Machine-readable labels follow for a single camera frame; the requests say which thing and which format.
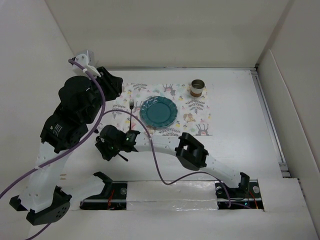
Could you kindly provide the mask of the black spoon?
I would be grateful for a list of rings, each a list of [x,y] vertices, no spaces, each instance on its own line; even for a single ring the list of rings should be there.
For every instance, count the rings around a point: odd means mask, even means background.
[[[100,136],[97,136],[95,141],[95,147],[98,149],[104,160],[110,161],[113,157],[120,156],[126,162],[129,161],[126,157],[120,154],[121,149],[117,145],[114,145],[112,141]]]

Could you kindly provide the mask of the black fork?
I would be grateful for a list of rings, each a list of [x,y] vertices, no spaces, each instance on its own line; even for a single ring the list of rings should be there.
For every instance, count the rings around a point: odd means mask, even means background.
[[[130,109],[129,131],[131,131],[132,130],[132,112],[134,109],[134,100],[132,98],[129,101],[129,109]]]

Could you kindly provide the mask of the teal scalloped plate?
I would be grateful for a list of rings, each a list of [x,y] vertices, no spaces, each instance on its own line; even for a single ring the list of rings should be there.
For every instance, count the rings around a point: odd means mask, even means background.
[[[140,119],[146,126],[163,129],[172,125],[178,115],[176,104],[163,96],[152,96],[146,99],[139,111]]]

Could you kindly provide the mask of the patterned cloth placemat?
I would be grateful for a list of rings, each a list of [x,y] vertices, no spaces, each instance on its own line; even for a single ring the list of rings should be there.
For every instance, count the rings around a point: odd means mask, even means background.
[[[211,136],[211,104],[208,91],[205,88],[200,97],[190,94],[190,84],[146,84],[126,83],[122,87],[122,94],[116,100],[108,104],[108,110],[115,110],[106,115],[119,130],[125,132],[129,129],[130,116],[121,112],[129,111],[130,100],[134,100],[132,114],[140,117],[143,103],[152,97],[160,96],[173,101],[177,107],[177,117],[169,126],[157,128],[145,124],[151,135],[179,136],[187,132],[193,136]]]

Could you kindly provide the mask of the white and brown cup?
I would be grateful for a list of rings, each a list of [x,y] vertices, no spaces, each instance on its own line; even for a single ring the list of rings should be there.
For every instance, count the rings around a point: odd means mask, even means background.
[[[203,90],[205,88],[205,82],[201,79],[194,79],[190,84],[189,84],[189,92],[190,95],[198,98],[203,94]]]

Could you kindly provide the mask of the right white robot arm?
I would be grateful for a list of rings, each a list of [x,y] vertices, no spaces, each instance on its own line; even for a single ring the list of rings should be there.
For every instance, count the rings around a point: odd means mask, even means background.
[[[110,161],[123,151],[126,153],[156,152],[176,157],[190,171],[202,171],[222,181],[237,197],[249,192],[250,177],[212,157],[205,146],[191,134],[181,136],[148,136],[137,130],[126,133],[113,125],[106,125],[96,138],[96,148],[104,160]]]

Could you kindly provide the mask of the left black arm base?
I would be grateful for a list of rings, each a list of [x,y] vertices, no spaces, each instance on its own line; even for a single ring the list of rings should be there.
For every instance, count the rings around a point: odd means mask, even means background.
[[[127,209],[128,183],[126,181],[113,181],[102,172],[93,174],[102,180],[104,186],[101,193],[84,199],[79,208],[81,210],[94,211],[122,211]]]

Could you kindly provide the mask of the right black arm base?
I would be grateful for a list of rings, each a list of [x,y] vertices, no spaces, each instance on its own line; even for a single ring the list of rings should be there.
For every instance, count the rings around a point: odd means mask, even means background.
[[[215,182],[215,195],[217,198],[218,210],[263,210],[263,200],[260,186],[257,180],[251,180],[248,191],[228,188],[227,193],[221,182]]]

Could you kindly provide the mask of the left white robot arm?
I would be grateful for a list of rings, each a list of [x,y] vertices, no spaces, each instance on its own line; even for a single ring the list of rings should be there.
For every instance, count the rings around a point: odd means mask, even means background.
[[[60,103],[41,131],[26,189],[9,201],[16,211],[27,212],[26,220],[33,226],[55,223],[67,213],[75,196],[57,185],[60,174],[72,152],[97,129],[106,102],[122,94],[123,79],[94,67],[92,51],[84,50],[69,62],[77,75],[58,91]]]

